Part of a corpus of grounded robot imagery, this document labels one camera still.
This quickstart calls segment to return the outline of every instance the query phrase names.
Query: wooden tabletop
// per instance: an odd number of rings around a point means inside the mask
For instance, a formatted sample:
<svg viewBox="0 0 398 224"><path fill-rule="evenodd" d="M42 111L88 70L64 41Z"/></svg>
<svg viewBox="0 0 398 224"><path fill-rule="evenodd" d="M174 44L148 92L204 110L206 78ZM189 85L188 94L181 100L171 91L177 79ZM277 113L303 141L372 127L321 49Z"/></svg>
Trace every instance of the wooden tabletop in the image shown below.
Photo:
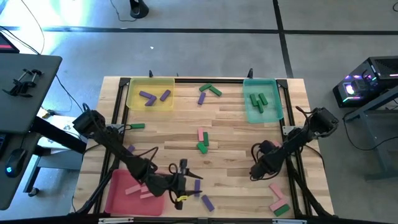
<svg viewBox="0 0 398 224"><path fill-rule="evenodd" d="M96 110L110 123L118 91L120 77L105 77ZM294 109L295 106L310 111L307 92L302 79L288 79L290 100L297 126L304 124L303 115ZM136 153L142 153L154 146L159 151L154 163L160 170L167 170L170 163L188 159L192 172L202 176L201 190L207 194L215 206L209 212L201 200L190 197L184 202L183 210L174 209L166 197L162 217L218 217L218 218L274 218L269 205L277 197L268 187L277 183L292 208L286 166L280 174L263 181L250 181L249 169L254 164L250 148L263 140L282 141L279 123L250 124L246 122L242 84L214 84L223 92L221 97L207 94L202 106L197 101L200 95L197 90L200 83L176 83L174 89L174 110L171 112L129 111L127 123L145 123L146 128L126 132L124 146L133 144ZM286 123L289 123L283 91L280 90ZM126 91L122 98L125 102ZM121 122L123 103L118 122ZM210 146L207 154L201 154L196 148L197 129L203 127L209 134ZM87 147L96 144L90 141ZM318 149L318 143L312 141L310 146ZM85 154L78 179L74 205L79 209L93 193L100 179L104 157L104 147L100 146ZM328 184L322 160L313 151L305 148L302 153L303 165L308 188L326 211L333 213ZM126 166L121 163L120 169ZM187 188L193 189L192 178L187 177ZM101 211L104 210L108 196L109 184L104 191ZM304 212L302 197L299 197L300 208ZM281 218L292 218L293 211L283 214Z"/></svg>

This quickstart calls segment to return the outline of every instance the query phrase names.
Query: yellow plastic tray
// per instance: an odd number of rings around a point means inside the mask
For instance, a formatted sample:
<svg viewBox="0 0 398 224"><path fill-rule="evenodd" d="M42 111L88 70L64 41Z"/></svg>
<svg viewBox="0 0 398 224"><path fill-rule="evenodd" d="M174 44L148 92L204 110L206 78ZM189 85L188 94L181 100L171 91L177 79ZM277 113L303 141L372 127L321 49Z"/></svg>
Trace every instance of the yellow plastic tray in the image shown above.
<svg viewBox="0 0 398 224"><path fill-rule="evenodd" d="M174 78L132 78L126 105L136 111L171 111L174 105L174 85ZM166 90L170 90L171 93L165 101L161 101L160 97ZM140 91L156 96L155 103L145 106L148 98L140 96Z"/></svg>

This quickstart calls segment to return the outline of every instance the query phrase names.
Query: caster wheel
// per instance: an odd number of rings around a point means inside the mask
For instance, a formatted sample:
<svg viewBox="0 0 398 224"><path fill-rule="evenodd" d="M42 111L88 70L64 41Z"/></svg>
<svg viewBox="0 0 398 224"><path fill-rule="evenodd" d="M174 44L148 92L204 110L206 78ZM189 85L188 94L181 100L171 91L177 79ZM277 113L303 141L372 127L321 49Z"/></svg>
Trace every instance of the caster wheel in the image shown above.
<svg viewBox="0 0 398 224"><path fill-rule="evenodd" d="M30 197L33 197L33 196L37 195L39 192L40 192L40 190L34 187L32 189L32 191L29 192L27 195L30 196Z"/></svg>

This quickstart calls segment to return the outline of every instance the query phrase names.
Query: pink plastic tray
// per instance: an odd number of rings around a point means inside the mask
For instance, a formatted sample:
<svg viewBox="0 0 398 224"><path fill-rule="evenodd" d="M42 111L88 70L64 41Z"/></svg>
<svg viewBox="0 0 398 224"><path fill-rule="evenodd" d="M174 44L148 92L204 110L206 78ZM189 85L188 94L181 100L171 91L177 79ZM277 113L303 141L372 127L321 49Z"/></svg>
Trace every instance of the pink plastic tray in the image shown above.
<svg viewBox="0 0 398 224"><path fill-rule="evenodd" d="M113 171L105 212L119 215L161 215L164 209L163 195L140 199L140 190L126 195L125 190L137 184L128 170Z"/></svg>

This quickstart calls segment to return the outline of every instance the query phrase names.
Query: purple block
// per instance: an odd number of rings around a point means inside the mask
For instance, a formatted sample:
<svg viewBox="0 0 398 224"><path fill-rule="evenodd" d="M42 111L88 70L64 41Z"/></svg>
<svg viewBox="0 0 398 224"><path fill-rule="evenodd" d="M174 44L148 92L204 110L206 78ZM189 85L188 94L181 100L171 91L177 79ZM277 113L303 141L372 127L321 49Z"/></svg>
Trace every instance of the purple block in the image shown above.
<svg viewBox="0 0 398 224"><path fill-rule="evenodd" d="M164 91L163 95L160 97L161 101L165 101L166 98L170 95L171 91L170 90L166 90Z"/></svg>
<svg viewBox="0 0 398 224"><path fill-rule="evenodd" d="M144 91L140 91L140 92L139 92L139 95L140 95L140 96L143 96L143 97L146 97L146 98L148 98L148 99L150 99L150 98L153 96L152 94L146 93L146 92L144 92Z"/></svg>
<svg viewBox="0 0 398 224"><path fill-rule="evenodd" d="M195 191L199 191L200 190L200 180L196 179L195 180Z"/></svg>
<svg viewBox="0 0 398 224"><path fill-rule="evenodd" d="M203 101L205 100L205 96L206 96L206 93L204 93L204 92L200 93L200 97L199 97L199 100L198 100L198 104L199 105L203 104Z"/></svg>
<svg viewBox="0 0 398 224"><path fill-rule="evenodd" d="M209 210L209 212L212 212L214 210L214 206L213 204L210 202L210 199L207 197L207 195L204 195L201 197L201 200L203 201L203 203L206 205L207 209Z"/></svg>
<svg viewBox="0 0 398 224"><path fill-rule="evenodd" d="M133 152L135 149L136 149L136 148L135 148L133 145L130 145L130 146L127 148L127 150L128 150L129 152Z"/></svg>
<svg viewBox="0 0 398 224"><path fill-rule="evenodd" d="M148 102L145 104L145 106L152 106L155 103L156 96L152 96Z"/></svg>

